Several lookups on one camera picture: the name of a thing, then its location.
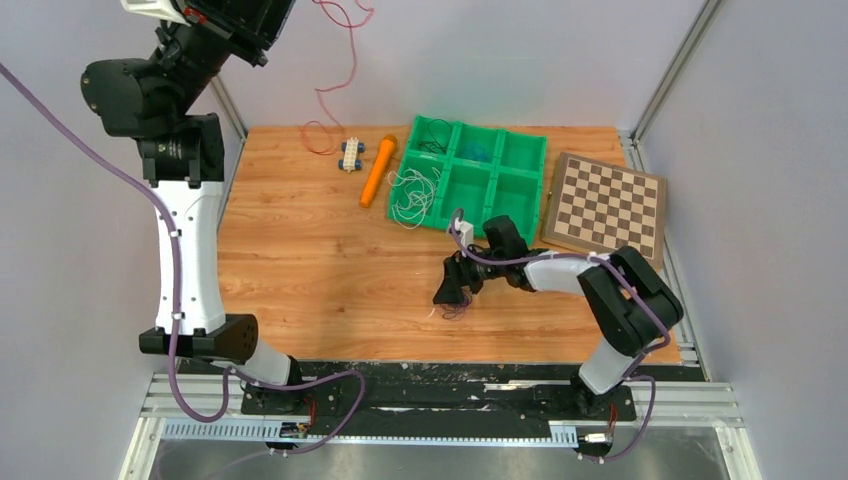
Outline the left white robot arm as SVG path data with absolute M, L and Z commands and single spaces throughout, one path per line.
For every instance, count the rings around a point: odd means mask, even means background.
M 157 48 L 146 58 L 92 62 L 80 86 L 105 132 L 135 142 L 141 190 L 157 215 L 161 300 L 139 348 L 230 367 L 247 382 L 269 387 L 269 403 L 293 414 L 306 399 L 296 360 L 260 337 L 255 316 L 223 307 L 217 229 L 225 147 L 219 117 L 192 112 L 228 59 L 266 63 L 292 3 L 127 1 L 124 8 L 159 21 Z

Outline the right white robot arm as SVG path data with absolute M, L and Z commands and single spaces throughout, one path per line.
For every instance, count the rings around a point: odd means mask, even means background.
M 671 329 L 684 316 L 678 297 L 632 246 L 608 254 L 531 249 L 507 215 L 490 218 L 483 231 L 485 247 L 473 243 L 463 210 L 452 213 L 447 233 L 457 249 L 443 262 L 434 304 L 467 306 L 485 281 L 499 278 L 526 292 L 582 296 L 601 332 L 570 381 L 570 401 L 584 417 L 609 407 L 612 392 L 648 354 L 669 344 Z

